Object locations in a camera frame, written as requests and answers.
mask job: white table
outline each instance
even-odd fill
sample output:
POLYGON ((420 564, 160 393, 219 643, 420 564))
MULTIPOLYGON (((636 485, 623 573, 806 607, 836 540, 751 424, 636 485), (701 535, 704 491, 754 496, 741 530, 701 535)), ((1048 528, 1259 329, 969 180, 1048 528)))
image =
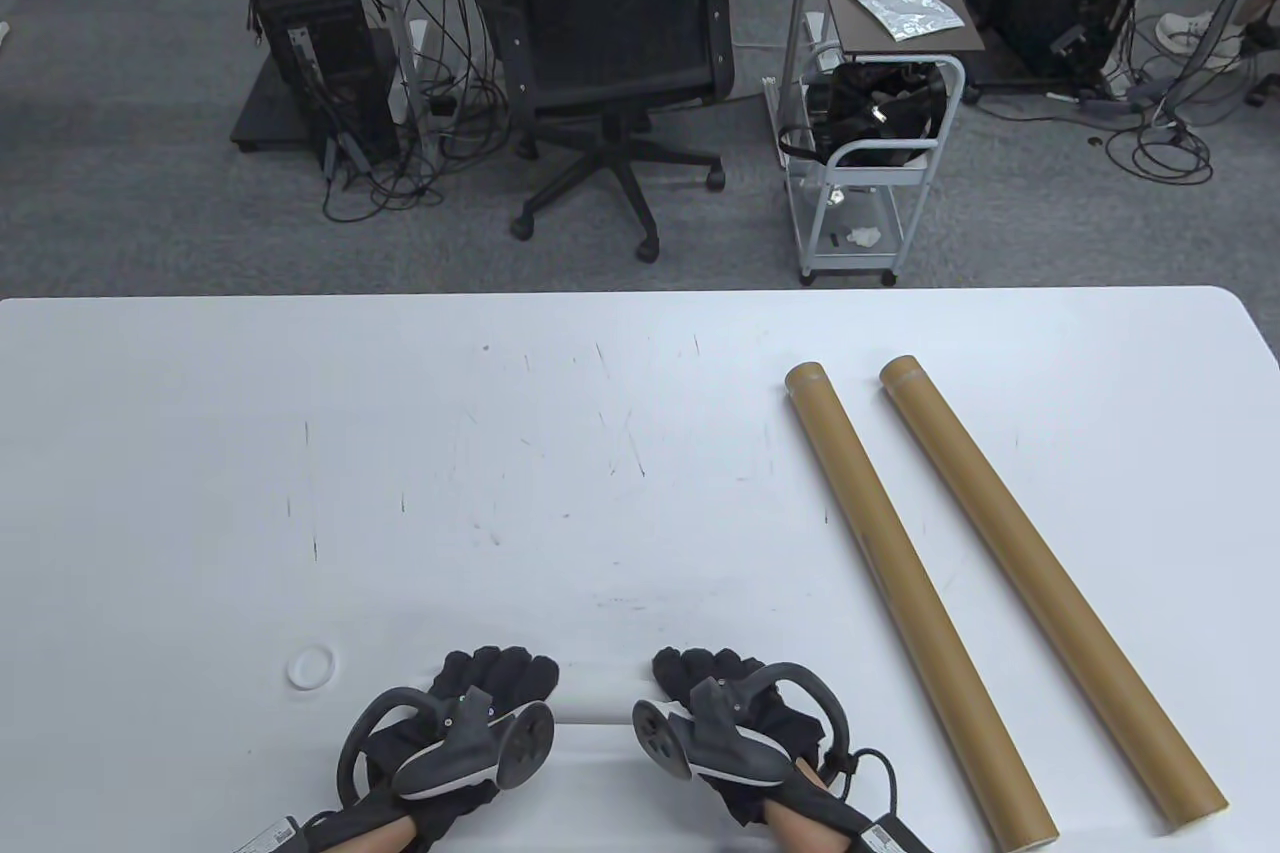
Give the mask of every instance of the white table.
MULTIPOLYGON (((0 304, 5 849, 229 853, 334 803, 375 693, 485 642, 567 674, 634 678, 668 643, 803 662, 895 760, 915 831, 989 849, 785 398, 806 359, 1065 838, 1151 833, 878 391, 905 351, 1233 800, 1192 849, 1274 849, 1280 374, 1219 289, 0 304), (338 675, 291 693, 308 642, 338 675)), ((883 797, 869 765, 855 799, 883 797)), ((628 729, 575 726, 442 849, 767 841, 628 729)))

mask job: chair base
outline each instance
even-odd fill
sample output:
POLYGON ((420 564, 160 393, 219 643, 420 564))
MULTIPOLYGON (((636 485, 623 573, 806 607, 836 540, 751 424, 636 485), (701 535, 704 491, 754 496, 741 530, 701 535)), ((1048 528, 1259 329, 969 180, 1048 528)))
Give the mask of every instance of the chair base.
POLYGON ((653 140, 636 140, 632 132, 637 126, 639 122, 630 120, 627 117, 603 117, 602 136, 590 134, 586 131, 568 131, 564 127, 540 126, 540 123, 526 132, 517 146, 517 154, 521 158, 536 159, 536 141, 539 140, 580 150, 582 155, 543 190, 525 200, 525 207, 520 216, 516 216, 511 223, 511 234, 516 240, 531 240, 534 216, 539 210, 548 207, 599 169, 609 169, 613 177, 617 177, 618 184, 622 186, 622 193, 626 193, 631 209, 635 210, 636 218, 640 220, 640 227, 644 228, 645 236, 636 246, 636 259, 640 263, 654 263, 660 252, 658 224, 654 223, 653 211, 644 199, 644 191, 640 190, 640 181, 636 181, 631 164, 672 163, 677 167, 708 167, 707 188, 717 193, 724 188, 724 164, 713 152, 677 150, 663 143, 654 143, 653 140))

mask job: brown cardboard tube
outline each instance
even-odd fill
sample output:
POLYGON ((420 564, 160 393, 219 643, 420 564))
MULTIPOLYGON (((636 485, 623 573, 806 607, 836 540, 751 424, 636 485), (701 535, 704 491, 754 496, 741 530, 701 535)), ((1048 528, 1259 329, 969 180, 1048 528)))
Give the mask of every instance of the brown cardboard tube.
POLYGON ((914 356, 881 370, 899 412, 1174 826, 1226 798, 914 356))
POLYGON ((1057 826, 826 370, 801 362, 787 374, 787 392, 1000 848, 1014 853, 1056 839, 1057 826))

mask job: black bag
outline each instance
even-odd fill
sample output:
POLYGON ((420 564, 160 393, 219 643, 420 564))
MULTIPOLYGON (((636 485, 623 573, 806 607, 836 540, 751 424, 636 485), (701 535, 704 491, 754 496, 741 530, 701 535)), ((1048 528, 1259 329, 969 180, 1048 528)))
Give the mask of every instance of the black bag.
MULTIPOLYGON (((791 158, 827 163, 832 152, 856 140, 932 140, 942 131, 947 85, 934 65, 914 63, 841 63, 823 73, 805 95, 805 111, 814 149, 787 143, 788 126, 778 134, 778 149, 791 158)), ((855 150, 841 167, 905 167, 924 150, 855 150)))

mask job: plastic ring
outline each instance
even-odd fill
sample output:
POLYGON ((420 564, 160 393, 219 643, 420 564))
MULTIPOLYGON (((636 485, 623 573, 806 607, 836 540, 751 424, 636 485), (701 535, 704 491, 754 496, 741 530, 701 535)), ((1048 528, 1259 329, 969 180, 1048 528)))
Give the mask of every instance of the plastic ring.
POLYGON ((314 643, 294 653, 284 667, 284 676, 294 689, 310 693, 333 679, 338 654, 323 643, 314 643))

